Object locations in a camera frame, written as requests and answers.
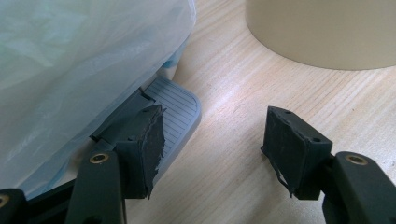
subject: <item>cylindrical base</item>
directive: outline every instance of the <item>cylindrical base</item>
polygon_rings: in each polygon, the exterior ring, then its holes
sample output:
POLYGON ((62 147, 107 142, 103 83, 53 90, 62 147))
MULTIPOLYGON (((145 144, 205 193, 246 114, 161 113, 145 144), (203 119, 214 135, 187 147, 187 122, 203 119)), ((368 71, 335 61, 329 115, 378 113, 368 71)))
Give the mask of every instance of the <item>cylindrical base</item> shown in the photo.
POLYGON ((268 49, 331 69, 396 64, 395 0, 247 0, 247 26, 268 49))

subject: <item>wood grain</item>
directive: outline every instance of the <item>wood grain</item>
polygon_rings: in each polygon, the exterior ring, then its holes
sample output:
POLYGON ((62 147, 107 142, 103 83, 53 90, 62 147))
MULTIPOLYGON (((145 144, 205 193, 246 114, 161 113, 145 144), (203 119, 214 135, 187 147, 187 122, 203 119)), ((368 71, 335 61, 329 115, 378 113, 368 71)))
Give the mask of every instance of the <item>wood grain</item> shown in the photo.
POLYGON ((243 0, 197 0, 196 7, 174 81, 198 96, 202 121, 151 199, 127 202, 129 222, 324 223, 321 201, 290 199, 260 152, 268 105, 308 121, 333 141, 333 153, 376 160, 396 183, 396 67, 296 63, 252 36, 243 0))

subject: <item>plastic bag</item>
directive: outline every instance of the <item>plastic bag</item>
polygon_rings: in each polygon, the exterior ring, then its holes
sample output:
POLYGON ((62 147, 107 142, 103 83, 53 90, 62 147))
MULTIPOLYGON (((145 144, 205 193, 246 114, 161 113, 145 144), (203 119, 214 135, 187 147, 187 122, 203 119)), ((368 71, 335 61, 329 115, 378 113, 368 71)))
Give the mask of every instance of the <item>plastic bag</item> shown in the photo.
POLYGON ((194 23, 193 0, 1 1, 0 189, 49 189, 194 23))

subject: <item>light wood surface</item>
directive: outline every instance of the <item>light wood surface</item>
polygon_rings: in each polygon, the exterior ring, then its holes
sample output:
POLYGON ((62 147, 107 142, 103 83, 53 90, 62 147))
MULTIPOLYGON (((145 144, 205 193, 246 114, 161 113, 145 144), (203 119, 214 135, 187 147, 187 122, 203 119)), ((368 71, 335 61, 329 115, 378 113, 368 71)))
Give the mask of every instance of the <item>light wood surface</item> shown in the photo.
POLYGON ((244 0, 197 0, 198 20, 174 81, 198 96, 202 121, 129 223, 324 223, 321 196, 303 202, 260 152, 268 105, 287 108, 333 141, 374 159, 396 182, 396 67, 316 68, 260 44, 244 0))

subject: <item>clamp jaw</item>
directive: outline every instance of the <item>clamp jaw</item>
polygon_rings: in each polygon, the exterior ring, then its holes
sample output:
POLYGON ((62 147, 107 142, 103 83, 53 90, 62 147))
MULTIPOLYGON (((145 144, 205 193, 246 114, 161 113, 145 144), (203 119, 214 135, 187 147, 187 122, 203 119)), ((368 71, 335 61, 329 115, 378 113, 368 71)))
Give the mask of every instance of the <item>clamp jaw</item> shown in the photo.
POLYGON ((290 197, 317 200, 323 191, 327 223, 395 223, 396 188, 375 161, 331 150, 332 141, 297 115, 268 107, 262 152, 290 197))
POLYGON ((75 180, 29 201, 20 189, 0 190, 0 223, 126 223, 125 199, 150 196, 163 157, 163 109, 152 105, 110 116, 75 180))

